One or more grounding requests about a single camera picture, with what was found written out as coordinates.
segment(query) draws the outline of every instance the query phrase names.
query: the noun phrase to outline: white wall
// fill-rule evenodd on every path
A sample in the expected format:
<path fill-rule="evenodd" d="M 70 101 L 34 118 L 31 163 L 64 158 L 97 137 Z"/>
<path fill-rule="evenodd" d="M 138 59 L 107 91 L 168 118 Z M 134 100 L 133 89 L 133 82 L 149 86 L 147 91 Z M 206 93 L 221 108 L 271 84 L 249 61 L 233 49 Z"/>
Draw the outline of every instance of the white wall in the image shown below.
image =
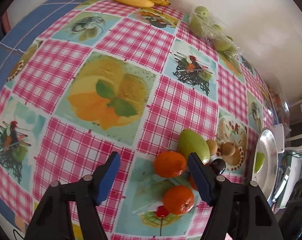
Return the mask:
<path fill-rule="evenodd" d="M 14 26 L 46 0 L 15 0 L 8 9 Z M 173 0 L 189 13 L 205 5 L 266 82 L 277 77 L 289 102 L 302 98 L 302 12 L 292 0 Z"/>

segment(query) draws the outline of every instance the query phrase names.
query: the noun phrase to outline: table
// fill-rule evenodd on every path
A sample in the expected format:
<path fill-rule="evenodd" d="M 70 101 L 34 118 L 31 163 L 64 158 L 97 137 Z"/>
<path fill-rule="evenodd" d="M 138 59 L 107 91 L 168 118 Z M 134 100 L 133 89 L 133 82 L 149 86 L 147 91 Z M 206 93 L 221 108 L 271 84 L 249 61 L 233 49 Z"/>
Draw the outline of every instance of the table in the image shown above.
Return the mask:
<path fill-rule="evenodd" d="M 224 175 L 241 183 L 273 114 L 254 68 L 242 57 L 231 64 L 187 23 L 187 15 L 170 7 L 49 0 L 2 40 L 0 213 L 12 228 L 25 232 L 51 181 L 75 182 L 117 151 L 119 173 L 97 207 L 107 236 L 201 236 L 211 209 L 196 191 L 190 212 L 157 218 L 164 192 L 190 184 L 187 172 L 155 175 L 155 156 L 176 150 L 185 128 L 219 145 L 232 141 L 237 151 L 225 159 Z M 76 206 L 70 209 L 81 239 Z"/>

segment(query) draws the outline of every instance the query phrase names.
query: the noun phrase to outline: stainless steel plate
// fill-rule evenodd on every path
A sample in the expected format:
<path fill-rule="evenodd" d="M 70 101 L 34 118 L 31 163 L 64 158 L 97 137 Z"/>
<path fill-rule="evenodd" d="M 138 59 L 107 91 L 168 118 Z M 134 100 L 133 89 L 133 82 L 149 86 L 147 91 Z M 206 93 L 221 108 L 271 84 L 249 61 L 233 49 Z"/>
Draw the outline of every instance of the stainless steel plate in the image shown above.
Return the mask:
<path fill-rule="evenodd" d="M 258 173 L 254 173 L 254 166 L 256 160 L 256 153 L 263 152 L 265 155 L 265 162 Z M 266 199 L 269 201 L 273 192 L 276 174 L 278 170 L 278 151 L 276 149 L 275 139 L 272 132 L 264 128 L 257 141 L 254 164 L 252 171 L 252 180 L 255 180 Z"/>

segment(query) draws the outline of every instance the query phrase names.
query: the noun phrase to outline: blue gripper pad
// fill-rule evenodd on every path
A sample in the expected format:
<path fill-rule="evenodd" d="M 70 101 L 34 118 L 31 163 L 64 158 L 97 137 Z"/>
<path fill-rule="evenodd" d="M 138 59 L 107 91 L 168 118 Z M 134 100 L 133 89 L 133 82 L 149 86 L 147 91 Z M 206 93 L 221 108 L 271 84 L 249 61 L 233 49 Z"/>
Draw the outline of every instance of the blue gripper pad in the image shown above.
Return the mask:
<path fill-rule="evenodd" d="M 204 164 L 196 153 L 191 153 L 189 155 L 188 167 L 195 182 L 195 185 L 198 188 L 198 192 L 200 194 L 201 199 L 206 202 L 209 206 L 211 206 L 213 201 L 211 197 L 211 185 L 209 180 L 205 177 L 203 173 L 203 169 L 210 169 L 210 167 L 204 166 Z"/>
<path fill-rule="evenodd" d="M 121 157 L 117 152 L 112 152 L 104 165 L 100 165 L 93 173 L 94 185 L 97 188 L 95 202 L 99 206 L 107 199 L 115 177 L 120 168 Z"/>

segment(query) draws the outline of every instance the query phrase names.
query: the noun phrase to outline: red cherry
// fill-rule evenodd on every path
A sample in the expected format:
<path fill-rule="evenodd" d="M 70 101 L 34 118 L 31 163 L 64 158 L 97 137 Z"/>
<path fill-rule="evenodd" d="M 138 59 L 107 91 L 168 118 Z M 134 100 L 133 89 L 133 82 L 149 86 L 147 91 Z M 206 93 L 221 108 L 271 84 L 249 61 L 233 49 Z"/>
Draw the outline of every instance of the red cherry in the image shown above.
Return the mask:
<path fill-rule="evenodd" d="M 169 215 L 169 212 L 165 209 L 164 206 L 159 206 L 155 212 L 155 215 L 159 218 L 163 218 Z"/>

